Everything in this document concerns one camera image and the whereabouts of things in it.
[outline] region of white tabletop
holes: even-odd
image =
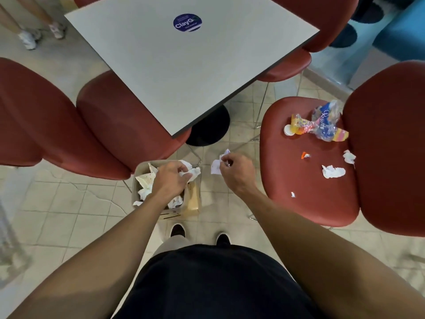
[[[178,30],[182,14],[202,25]],[[318,32],[270,0],[100,0],[66,17],[171,135]]]

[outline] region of black shoe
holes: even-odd
[[[171,229],[170,237],[176,236],[176,235],[182,235],[183,237],[186,237],[186,233],[181,224],[174,224],[173,228]]]
[[[221,247],[230,246],[231,242],[230,242],[229,236],[226,233],[223,233],[223,232],[219,233],[217,235],[217,240],[216,240],[215,245],[221,246]]]

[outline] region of black shirt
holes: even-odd
[[[115,318],[325,316],[266,254],[237,245],[192,245],[152,257]]]

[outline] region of paper box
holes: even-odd
[[[137,166],[134,171],[134,181],[133,181],[133,193],[131,195],[131,204],[135,201],[140,201],[140,195],[138,191],[142,189],[141,184],[137,181],[136,177],[141,176],[142,174],[151,172],[149,170],[149,162],[152,166],[159,168],[162,165],[167,164],[172,160],[155,160],[155,161],[146,161],[142,162]],[[167,218],[173,218],[181,215],[183,218],[188,216],[194,216],[199,213],[200,208],[200,198],[199,198],[199,188],[196,181],[188,183],[188,185],[184,188],[184,191],[181,193],[183,197],[183,204],[174,209],[169,209],[166,207],[164,211],[161,213],[159,219],[164,220]]]

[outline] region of round sticker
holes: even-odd
[[[174,19],[174,27],[179,31],[195,31],[201,25],[202,20],[194,14],[181,14]]]

